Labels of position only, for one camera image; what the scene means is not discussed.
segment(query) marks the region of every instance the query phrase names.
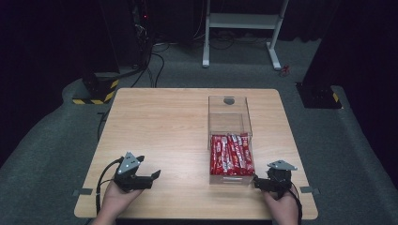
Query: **black device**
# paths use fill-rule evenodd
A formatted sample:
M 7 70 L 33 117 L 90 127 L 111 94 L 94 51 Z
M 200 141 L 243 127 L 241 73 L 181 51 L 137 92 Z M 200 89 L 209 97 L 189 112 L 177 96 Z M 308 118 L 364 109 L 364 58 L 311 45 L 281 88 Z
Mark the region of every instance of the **black device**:
M 121 157 L 111 164 L 109 164 L 102 172 L 97 183 L 96 192 L 96 206 L 97 213 L 100 211 L 100 186 L 107 181 L 102 182 L 104 174 L 108 171 L 110 167 L 114 164 L 119 163 L 116 169 L 114 179 L 112 179 L 117 186 L 125 192 L 129 192 L 135 189 L 151 189 L 153 181 L 158 179 L 161 175 L 161 170 L 152 173 L 150 176 L 137 176 L 141 162 L 144 161 L 144 156 L 135 157 L 131 152 L 127 152 L 124 157 Z
M 137 176 L 136 173 L 144 156 L 135 157 L 128 152 L 123 161 L 117 167 L 114 182 L 120 189 L 129 192 L 134 189 L 151 189 L 153 181 L 161 175 L 161 170 L 152 173 L 150 176 Z
M 281 198 L 292 187 L 292 171 L 296 171 L 298 168 L 283 160 L 269 163 L 268 166 L 268 179 L 259 178 L 255 174 L 253 179 L 254 187 L 264 191 L 276 192 L 278 193 L 278 198 Z

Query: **human hand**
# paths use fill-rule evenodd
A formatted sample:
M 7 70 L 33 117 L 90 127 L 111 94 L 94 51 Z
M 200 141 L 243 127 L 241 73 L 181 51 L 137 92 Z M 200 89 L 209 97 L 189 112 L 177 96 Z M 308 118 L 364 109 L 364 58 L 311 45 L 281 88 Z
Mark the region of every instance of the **human hand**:
M 275 200 L 267 191 L 263 191 L 264 200 L 273 218 L 279 225 L 297 225 L 299 223 L 299 209 L 293 195 L 286 191 L 279 200 Z
M 102 207 L 92 224 L 113 224 L 116 218 L 123 213 L 143 191 L 143 189 L 136 189 L 126 193 L 120 189 L 114 181 L 111 181 L 103 196 Z

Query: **white metal stand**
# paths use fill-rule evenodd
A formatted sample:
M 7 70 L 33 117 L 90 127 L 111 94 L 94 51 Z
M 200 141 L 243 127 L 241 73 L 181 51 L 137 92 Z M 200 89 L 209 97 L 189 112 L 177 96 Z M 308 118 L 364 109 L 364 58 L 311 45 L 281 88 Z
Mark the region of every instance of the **white metal stand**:
M 281 30 L 284 13 L 286 12 L 289 0 L 283 0 L 281 11 L 278 15 L 259 14 L 231 14 L 231 13 L 210 13 L 210 0 L 207 1 L 206 33 L 203 50 L 203 67 L 210 66 L 209 32 L 210 27 L 223 28 L 246 28 L 246 29 L 269 29 L 274 30 L 271 42 L 267 42 L 267 49 L 275 70 L 281 69 L 278 56 L 275 52 L 275 43 Z

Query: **transparent container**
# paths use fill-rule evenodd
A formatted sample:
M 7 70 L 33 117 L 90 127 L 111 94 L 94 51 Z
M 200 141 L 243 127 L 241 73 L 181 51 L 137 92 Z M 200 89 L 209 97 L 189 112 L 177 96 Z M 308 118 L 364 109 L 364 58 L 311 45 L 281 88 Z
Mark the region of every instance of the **transparent container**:
M 252 151 L 252 125 L 250 121 L 249 108 L 246 97 L 226 97 L 226 96 L 210 96 L 208 97 L 208 150 L 210 152 L 210 184 L 236 184 L 236 185 L 249 185 L 253 179 L 254 165 L 253 165 L 253 151 Z M 226 137 L 228 142 L 215 141 L 215 137 Z M 245 140 L 246 154 L 242 148 L 241 138 Z M 224 153 L 225 145 L 231 146 L 227 151 L 230 154 L 217 155 L 217 146 L 222 149 Z M 244 173 L 243 167 L 246 166 L 244 157 L 250 155 L 250 161 L 253 166 L 253 173 Z M 223 172 L 217 171 L 217 160 L 222 157 L 223 162 L 230 165 L 231 163 L 239 164 L 241 170 L 235 165 L 237 172 Z

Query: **clear plastic box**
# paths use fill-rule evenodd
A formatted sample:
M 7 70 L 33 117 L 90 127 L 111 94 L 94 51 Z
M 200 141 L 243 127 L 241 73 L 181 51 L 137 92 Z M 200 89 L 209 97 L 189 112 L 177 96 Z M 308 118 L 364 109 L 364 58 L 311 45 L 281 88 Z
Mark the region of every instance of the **clear plastic box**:
M 247 148 L 249 149 L 251 164 L 253 165 L 253 173 L 254 173 L 253 151 L 252 151 L 253 133 L 252 133 L 252 125 L 250 121 L 250 114 L 249 114 L 249 108 L 246 97 L 226 97 L 226 96 L 208 97 L 208 150 L 210 152 L 210 163 L 209 163 L 210 184 L 249 185 L 253 179 L 253 173 L 246 174 L 238 172 L 231 174 L 229 172 L 227 173 L 214 172 L 215 170 L 214 167 L 216 167 L 215 166 L 216 164 L 214 164 L 215 163 L 214 160 L 216 159 L 216 156 L 213 156 L 212 148 L 215 148 L 216 146 L 215 145 L 212 146 L 212 138 L 214 136 L 225 136 L 228 137 L 228 139 L 230 139 L 231 135 L 235 137 L 238 136 L 239 138 L 240 136 L 247 137 L 245 138 L 246 140 L 245 143 L 248 144 L 246 150 Z M 239 156 L 239 150 L 237 150 L 237 154 L 235 151 L 233 151 L 235 152 L 235 156 L 237 156 L 238 158 L 237 161 L 239 163 L 242 161 L 243 158 L 242 151 L 243 150 L 240 149 L 241 153 L 240 156 Z M 245 167 L 245 165 L 242 164 L 245 164 L 245 162 L 239 164 L 240 166 Z

